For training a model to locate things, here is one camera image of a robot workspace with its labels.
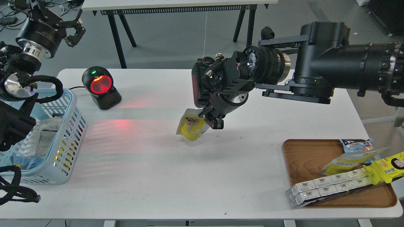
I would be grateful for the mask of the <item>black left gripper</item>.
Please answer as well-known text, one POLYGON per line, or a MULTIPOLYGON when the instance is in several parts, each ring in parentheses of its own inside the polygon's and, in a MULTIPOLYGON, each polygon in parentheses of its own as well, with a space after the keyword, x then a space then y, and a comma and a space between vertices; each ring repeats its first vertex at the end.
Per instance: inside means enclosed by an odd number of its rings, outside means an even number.
POLYGON ((55 24, 61 22, 58 16, 32 17, 25 22, 16 37, 20 47, 27 43, 35 43, 46 49, 46 58, 53 58, 63 38, 69 47, 74 47, 84 36, 86 29, 82 26, 82 19, 65 21, 66 28, 74 28, 75 34, 66 36, 65 28, 56 28, 55 24))

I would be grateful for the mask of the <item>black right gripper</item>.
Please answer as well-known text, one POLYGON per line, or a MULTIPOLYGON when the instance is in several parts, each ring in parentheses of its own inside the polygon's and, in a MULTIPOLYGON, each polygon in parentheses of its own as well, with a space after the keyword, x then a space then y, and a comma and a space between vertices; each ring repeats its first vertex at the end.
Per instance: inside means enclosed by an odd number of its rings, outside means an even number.
POLYGON ((199 58, 192 68, 195 106, 202 108, 198 114, 212 129, 223 129, 225 116, 243 105, 253 89, 250 80, 253 58, 234 53, 225 58, 199 58))

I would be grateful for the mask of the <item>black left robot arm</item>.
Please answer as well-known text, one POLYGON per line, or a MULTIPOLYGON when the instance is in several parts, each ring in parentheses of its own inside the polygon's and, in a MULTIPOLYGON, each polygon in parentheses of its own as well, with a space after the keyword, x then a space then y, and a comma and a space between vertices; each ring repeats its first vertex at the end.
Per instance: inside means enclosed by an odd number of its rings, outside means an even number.
POLYGON ((1 205, 38 203, 40 195, 23 184, 63 184, 72 173, 86 130, 77 98, 56 77, 34 73, 62 40, 75 46, 84 33, 79 18, 32 15, 17 46, 1 44, 1 205))

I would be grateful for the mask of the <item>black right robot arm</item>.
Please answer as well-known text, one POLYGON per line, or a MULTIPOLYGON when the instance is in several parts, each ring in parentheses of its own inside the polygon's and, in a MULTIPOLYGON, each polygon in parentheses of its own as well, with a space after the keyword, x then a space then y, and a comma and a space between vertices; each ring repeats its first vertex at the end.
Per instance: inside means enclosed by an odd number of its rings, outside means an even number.
POLYGON ((300 35, 275 38, 261 31, 258 46, 198 59, 192 69, 193 99, 200 116, 213 129, 243 105, 253 89, 263 96, 329 104, 334 89, 377 91, 390 106, 403 107, 403 44, 349 44, 342 22, 312 22, 300 35))

